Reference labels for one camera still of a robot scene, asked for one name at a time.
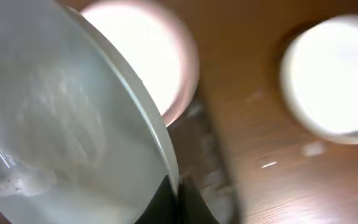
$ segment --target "black object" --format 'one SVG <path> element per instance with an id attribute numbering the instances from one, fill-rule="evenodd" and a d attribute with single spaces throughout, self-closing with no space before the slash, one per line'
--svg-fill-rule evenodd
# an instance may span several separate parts
<path id="1" fill-rule="evenodd" d="M 190 179 L 184 179 L 175 198 L 168 176 L 135 224 L 218 224 Z"/>

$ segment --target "round white object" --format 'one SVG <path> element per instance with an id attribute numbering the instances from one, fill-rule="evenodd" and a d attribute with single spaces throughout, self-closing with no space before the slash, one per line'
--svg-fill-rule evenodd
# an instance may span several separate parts
<path id="1" fill-rule="evenodd" d="M 295 115 L 320 134 L 358 132 L 358 16 L 340 16 L 301 34 L 282 64 Z"/>
<path id="2" fill-rule="evenodd" d="M 128 61 L 168 126 L 188 106 L 198 80 L 189 32 L 148 1 L 100 1 L 81 14 Z"/>

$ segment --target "tabletop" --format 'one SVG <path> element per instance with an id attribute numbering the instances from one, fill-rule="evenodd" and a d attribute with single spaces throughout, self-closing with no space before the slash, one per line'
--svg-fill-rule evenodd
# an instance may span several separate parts
<path id="1" fill-rule="evenodd" d="M 62 0 L 82 9 L 93 0 Z M 301 31 L 358 0 L 160 0 L 198 45 L 200 88 L 244 223 L 358 223 L 358 146 L 309 133 L 287 110 L 280 59 Z"/>

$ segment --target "wooden table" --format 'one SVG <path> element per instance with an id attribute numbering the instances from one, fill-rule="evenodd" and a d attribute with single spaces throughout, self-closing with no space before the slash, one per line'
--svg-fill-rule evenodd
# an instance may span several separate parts
<path id="1" fill-rule="evenodd" d="M 76 9 L 91 1 L 63 0 Z M 358 223 L 358 146 L 326 142 L 300 126 L 283 103 L 277 71 L 296 33 L 358 13 L 358 0 L 160 2 L 198 44 L 201 90 L 238 184 L 244 222 Z M 310 146 L 323 151 L 310 156 Z"/>

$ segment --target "wooden surface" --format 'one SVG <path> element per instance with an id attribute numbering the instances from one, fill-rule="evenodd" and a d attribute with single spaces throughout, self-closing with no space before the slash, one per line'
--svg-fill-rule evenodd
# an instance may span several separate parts
<path id="1" fill-rule="evenodd" d="M 316 22 L 358 13 L 358 0 L 161 2 L 198 44 L 201 90 L 237 180 L 244 222 L 358 223 L 358 146 L 302 128 L 285 109 L 277 81 L 285 43 Z M 305 145 L 315 142 L 323 153 L 305 156 Z"/>

